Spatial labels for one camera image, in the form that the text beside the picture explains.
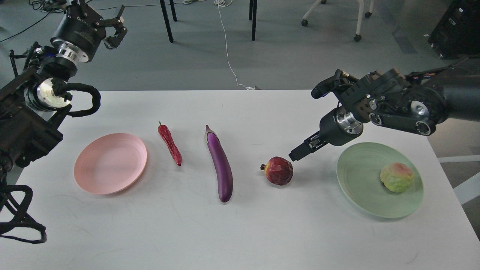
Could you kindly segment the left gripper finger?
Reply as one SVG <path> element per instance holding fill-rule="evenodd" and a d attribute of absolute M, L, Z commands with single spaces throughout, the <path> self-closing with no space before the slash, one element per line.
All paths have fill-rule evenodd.
<path fill-rule="evenodd" d="M 106 36 L 103 39 L 106 48 L 109 50 L 118 48 L 123 38 L 127 34 L 127 28 L 123 25 L 125 22 L 124 18 L 122 17 L 124 10 L 125 6 L 121 5 L 121 7 L 118 9 L 117 15 L 114 18 L 98 21 L 98 28 L 108 29 L 109 27 L 113 27 L 115 31 L 113 35 Z"/>

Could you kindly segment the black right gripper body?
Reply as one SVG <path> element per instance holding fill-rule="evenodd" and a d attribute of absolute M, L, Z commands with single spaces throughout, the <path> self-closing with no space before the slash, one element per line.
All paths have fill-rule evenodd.
<path fill-rule="evenodd" d="M 342 146 L 363 132 L 363 123 L 345 108 L 335 108 L 319 122 L 319 139 L 333 146 Z"/>

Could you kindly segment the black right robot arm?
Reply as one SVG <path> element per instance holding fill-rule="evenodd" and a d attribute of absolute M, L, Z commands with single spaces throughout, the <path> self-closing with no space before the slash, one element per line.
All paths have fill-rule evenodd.
<path fill-rule="evenodd" d="M 449 66 L 402 75 L 376 70 L 362 78 L 343 71 L 319 82 L 314 99 L 333 93 L 337 107 L 319 122 L 319 131 L 293 149 L 299 161 L 325 145 L 342 146 L 374 125 L 417 135 L 432 135 L 445 120 L 479 121 L 480 58 L 466 56 Z"/>

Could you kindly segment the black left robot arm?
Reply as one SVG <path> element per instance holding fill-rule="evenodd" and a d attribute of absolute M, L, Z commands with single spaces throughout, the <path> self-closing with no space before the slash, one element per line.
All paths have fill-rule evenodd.
<path fill-rule="evenodd" d="M 67 116 L 84 117 L 99 110 L 100 92 L 69 80 L 79 63 L 94 58 L 101 43 L 110 50 L 117 48 L 127 34 L 124 5 L 111 19 L 104 19 L 84 0 L 48 0 L 46 7 L 63 11 L 51 45 L 35 42 L 25 53 L 10 51 L 14 79 L 0 96 L 1 208 L 12 214 L 1 222 L 1 237 L 31 244 L 47 240 L 46 227 L 27 212 L 32 189 L 9 183 L 8 173 L 48 155 L 63 139 L 59 126 Z"/>

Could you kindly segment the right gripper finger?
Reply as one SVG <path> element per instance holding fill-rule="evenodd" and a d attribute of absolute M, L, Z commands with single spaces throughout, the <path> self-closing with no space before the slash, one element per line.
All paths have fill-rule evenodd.
<path fill-rule="evenodd" d="M 289 154 L 291 161 L 299 161 L 310 155 L 326 145 L 326 142 L 321 138 L 321 132 L 317 131 L 311 136 L 307 137 L 299 146 L 295 147 Z"/>

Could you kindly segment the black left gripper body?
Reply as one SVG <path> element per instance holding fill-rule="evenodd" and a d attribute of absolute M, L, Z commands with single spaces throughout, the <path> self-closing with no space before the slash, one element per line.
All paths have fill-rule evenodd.
<path fill-rule="evenodd" d="M 79 61 L 89 63 L 106 38 L 105 29 L 96 24 L 101 20 L 103 17 L 85 0 L 72 0 L 70 5 L 65 7 L 64 17 L 50 43 L 56 48 L 62 44 L 77 47 L 81 51 Z"/>

